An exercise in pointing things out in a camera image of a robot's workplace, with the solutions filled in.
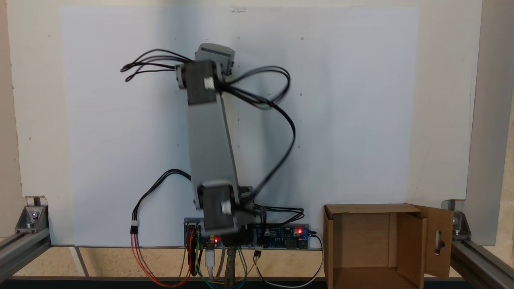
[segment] robotic arm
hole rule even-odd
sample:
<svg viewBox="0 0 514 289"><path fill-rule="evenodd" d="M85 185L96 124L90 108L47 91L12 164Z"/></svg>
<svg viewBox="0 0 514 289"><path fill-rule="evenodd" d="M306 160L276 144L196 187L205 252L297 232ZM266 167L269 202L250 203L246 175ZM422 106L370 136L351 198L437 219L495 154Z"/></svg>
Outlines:
<svg viewBox="0 0 514 289"><path fill-rule="evenodd" d="M249 189L237 182L223 98L216 89L217 82L232 74L234 54L228 47L204 43L194 62L175 67L178 85L188 93L191 182L207 234L236 233L253 223L253 216L237 210ZM253 202L246 206L251 211Z"/></svg>

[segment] microcontroller board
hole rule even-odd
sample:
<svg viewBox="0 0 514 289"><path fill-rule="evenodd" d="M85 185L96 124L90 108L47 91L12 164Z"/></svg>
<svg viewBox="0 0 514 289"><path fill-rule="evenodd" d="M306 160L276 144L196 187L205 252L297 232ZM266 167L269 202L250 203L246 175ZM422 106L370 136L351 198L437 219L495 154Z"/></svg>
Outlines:
<svg viewBox="0 0 514 289"><path fill-rule="evenodd" d="M195 228L200 230L200 246L206 247L207 244L214 245L215 248L225 248L223 236L202 234L201 226L203 218L184 218L184 246L187 247L188 229ZM253 241L247 245L242 245L243 249L253 249L259 243L264 248L287 249L287 250L307 250L309 249L309 226L306 224L288 224L280 227L272 227L270 223L264 232L260 228L254 228Z"/></svg>

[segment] white cable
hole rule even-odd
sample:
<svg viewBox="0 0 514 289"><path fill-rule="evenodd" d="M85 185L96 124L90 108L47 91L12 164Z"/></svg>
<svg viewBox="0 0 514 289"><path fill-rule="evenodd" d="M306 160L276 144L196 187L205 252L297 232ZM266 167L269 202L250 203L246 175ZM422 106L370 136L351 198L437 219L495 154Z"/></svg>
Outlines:
<svg viewBox="0 0 514 289"><path fill-rule="evenodd" d="M255 268L257 269L257 274L259 275L261 280L264 281L266 284L276 286L276 287L281 287L281 288L302 288L302 287L305 287L305 286L311 284L316 279L316 277L319 275L319 273L321 272L321 268L323 267L323 257L325 255L324 249L323 249L323 237L319 234L316 234L316 238L318 238L318 240L320 241L320 244L321 244L321 264L320 264L320 267L319 267L318 271L316 272L316 274L307 283L305 283L303 285L298 285L298 286L284 286L284 285L278 285L278 284L266 281L262 277L261 272L259 271L259 267L257 267L257 262L255 262Z"/></svg>
<svg viewBox="0 0 514 289"><path fill-rule="evenodd" d="M212 250L207 249L205 250L205 267L207 267L207 272L209 272L209 279L211 281L216 281L214 278L214 274L212 273L212 270L214 269L214 263L215 263L215 256L214 256L214 248Z"/></svg>

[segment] wire bundle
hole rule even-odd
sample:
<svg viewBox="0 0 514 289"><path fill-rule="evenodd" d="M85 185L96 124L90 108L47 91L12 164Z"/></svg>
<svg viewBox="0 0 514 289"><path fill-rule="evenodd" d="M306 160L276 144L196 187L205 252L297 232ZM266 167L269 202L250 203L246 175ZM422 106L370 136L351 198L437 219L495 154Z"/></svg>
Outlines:
<svg viewBox="0 0 514 289"><path fill-rule="evenodd" d="M148 54L151 54L153 52L156 52L156 51L165 52L165 53L167 53L167 55L153 55L153 56L149 56L149 57L143 58L144 56L146 56ZM134 60L133 62L124 65L123 68L120 71L121 72L125 72L125 71L128 71L128 70L130 70L130 69L132 69L134 67L137 67L137 70L134 73L129 75L127 78L125 78L125 82L131 81L134 78L134 76L136 76L138 74L141 74L141 73L162 72L162 71L175 71L175 66L174 65L163 64L162 63L163 61L175 61L175 62L181 62L181 63L188 63L188 62L191 62L192 60L187 58L187 57L185 57L185 56L182 56L182 55L180 55L178 53L169 51L169 50L152 49L150 51L147 51L147 52L143 53L141 56L136 58L136 60ZM149 65L149 66L156 66L156 67L165 68L165 69L142 70L147 65Z"/></svg>
<svg viewBox="0 0 514 289"><path fill-rule="evenodd" d="M197 244L196 244L196 250L197 251L198 251L198 248L199 248L199 239L200 238L197 238L197 240L198 240ZM243 285L246 282L246 278L248 277L248 273L249 273L248 267L246 266L245 256L243 255L243 252L241 250L241 246L239 246L237 251L239 253L239 258L241 260L241 264L243 265L243 270L245 271L245 275L240 280L238 280L238 282L240 282L240 283L237 284L236 286L232 287L231 289L240 289L241 287L243 287ZM198 270L198 274L203 279L203 281L207 284L207 286L209 286L209 288L211 288L211 289L224 289L224 287L220 287L220 286L216 285L216 284L224 284L223 282L210 281L210 280L207 280L204 277L204 275L202 274L201 269L200 269L200 261L198 260L198 258L196 259L196 267L197 267L197 270Z"/></svg>
<svg viewBox="0 0 514 289"><path fill-rule="evenodd" d="M191 176L182 171L182 170L178 170L178 169L172 169L172 170L168 170L166 171L164 174L162 174L162 176L150 187L150 189L141 197L141 199L139 199L139 201L137 202L137 205L136 207L134 208L134 210L132 211L132 223L131 223L131 228L130 228L130 234L131 234L131 248L132 248L132 253L134 254L134 258L136 259L139 267L141 267L141 269L143 270L143 272L148 276L148 278L150 278L152 281L154 281L155 283L161 285L161 286L164 286L164 287L168 287L168 288L175 288L175 287L178 287L178 286L181 286L181 285L184 285L185 282L189 279L189 277L191 276L191 271L192 271L192 266L193 266L193 262L189 262L189 270L188 270L188 273L186 274L186 277L182 280L182 282L178 283L178 284L175 284L175 285L169 285L169 284L165 284L165 283L162 283L161 281L159 281L159 279L157 279L157 277L155 277L155 275L152 273L152 271L150 270L150 268L148 267L148 265L146 264L144 258L143 258L143 254L141 253L141 247L139 246L139 221L138 221L138 211L139 211L139 206L141 205L141 202L148 196L150 195L153 191L155 191L155 189L157 189L157 187L159 187L160 184L162 184L162 182L164 182L164 180L172 175L172 174L179 174L179 175L182 175L184 176L185 178L187 178L188 180L191 180ZM193 240L193 231L188 231L188 235L187 235L187 243L189 244L189 247L188 248L191 248L191 242ZM184 264L184 259L186 258L186 249L184 250L184 255L182 257L182 266ZM193 260L193 255L192 255L192 251L190 250L189 251L189 255L188 255L188 260ZM180 275L182 274L182 267L180 268L180 273L178 275L178 279L177 281L180 279Z"/></svg>
<svg viewBox="0 0 514 289"><path fill-rule="evenodd" d="M137 226L139 225L139 222L138 222L137 216L138 216L139 206L141 205L141 202L143 202L143 200L149 194L151 194L153 191L155 191L155 189L157 189L157 187L159 187L160 184L162 184L162 182L164 182L164 180L172 174L179 174L179 175L187 178L188 180L191 180L191 176L183 170L171 169L171 170L164 172L164 174L162 174L162 176L160 176L159 179L157 179L157 181L150 187L150 189L139 199L139 201L136 204L136 207L132 211L132 221L133 221L133 224L135 224L135 225L131 226L131 234L137 235L137 233L138 233Z"/></svg>
<svg viewBox="0 0 514 289"><path fill-rule="evenodd" d="M193 240L192 237L193 237L193 231L191 230L188 232L188 237L187 237L187 242L189 244L189 248L191 247L191 241ZM137 234L131 234L131 248L132 248L132 254L134 254L134 258L136 258L136 261L137 261L139 267L141 267L141 269L148 276L148 278L150 278L153 282L155 282L158 285L161 285L161 286L167 287L167 288L175 288L175 287L184 285L191 277L191 267L193 266L192 262L190 262L190 264L189 264L189 270L188 270L186 276L184 277L184 279L182 281L179 282L180 276L182 275L182 268L184 266L184 260L186 258L186 250L187 250L186 248L184 249L184 255L182 256L182 265L180 266L180 273L178 274L177 282L174 285L162 283L159 279L157 279L157 277L150 270L150 268L148 267L148 265L146 264L146 262L143 258L143 254L141 253L141 248L139 246L139 237L137 236ZM188 258L192 258L191 253L192 252L189 251Z"/></svg>
<svg viewBox="0 0 514 289"><path fill-rule="evenodd" d="M265 97L258 96L254 93L248 92L246 90L243 90L243 89L240 89L240 88L234 86L234 84L236 84L244 79L247 79L251 76L261 74L261 73L282 74L283 76L285 76L285 78L287 80L284 88L281 89L279 91L279 93L276 94L271 99L267 99ZM264 177L264 179L254 188L254 190L249 195L249 197L241 202L241 204L237 207L240 210L245 210L244 206L249 204L252 200L255 199L255 197L257 197L257 195L262 191L263 187L268 183L268 181L273 177L273 175L278 171L278 169L284 164L285 160L290 155L293 146L295 145L295 141L296 141L295 123L289 117L289 115L287 115L287 113L278 106L278 103L284 98L284 96L289 91L290 85L291 85L291 75L289 74L289 72L280 66L274 66L274 65L263 66L263 67L259 67L259 68L250 70L250 71L244 73L243 75L239 76L238 78L231 80L231 81L218 80L218 83L216 84L216 88L219 91L230 93L233 96L235 96L235 97L237 97L237 98L239 98L261 110L274 109L274 110L278 111L287 120L287 122L291 126L291 130L292 130L292 141L291 141L286 153L284 154L284 156L282 156L282 158L279 160L279 162L273 167L273 169Z"/></svg>
<svg viewBox="0 0 514 289"><path fill-rule="evenodd" d="M289 208L289 207L266 207L258 204L254 204L253 206L254 210L259 210L260 217L261 217L261 238L264 238L264 232L265 229L268 228L278 228L284 225L287 225L289 223L298 221L305 217L304 209L302 208ZM288 212L288 213L295 213L294 216L290 217L287 221L278 223L278 224L269 224L267 225L267 212Z"/></svg>

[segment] green wire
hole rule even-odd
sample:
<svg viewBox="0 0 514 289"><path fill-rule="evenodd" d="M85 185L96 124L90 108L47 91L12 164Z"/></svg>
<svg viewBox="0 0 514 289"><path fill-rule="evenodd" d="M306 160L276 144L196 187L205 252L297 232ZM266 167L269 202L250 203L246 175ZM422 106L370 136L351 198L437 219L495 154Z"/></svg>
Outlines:
<svg viewBox="0 0 514 289"><path fill-rule="evenodd" d="M207 279L205 279L204 275L201 273L201 270L200 270L200 263L198 261L198 246L200 244L200 238L196 238L196 268L197 268L197 271L198 271L198 274L200 275L200 277L204 280L204 282L207 284L207 286L209 286L211 289L219 289L219 288L214 288L211 283L209 281L207 281ZM239 284L239 286L236 288L236 289L240 289L241 287L243 287L243 285L245 284L246 282L246 276L248 275L248 272L247 272L247 268L245 266L245 262L243 260L243 252L241 250L241 246L239 246L238 248L238 251L239 251L239 258L241 259L241 264L243 265L243 269L245 271L245 279L243 279L243 281L241 282L241 284Z"/></svg>

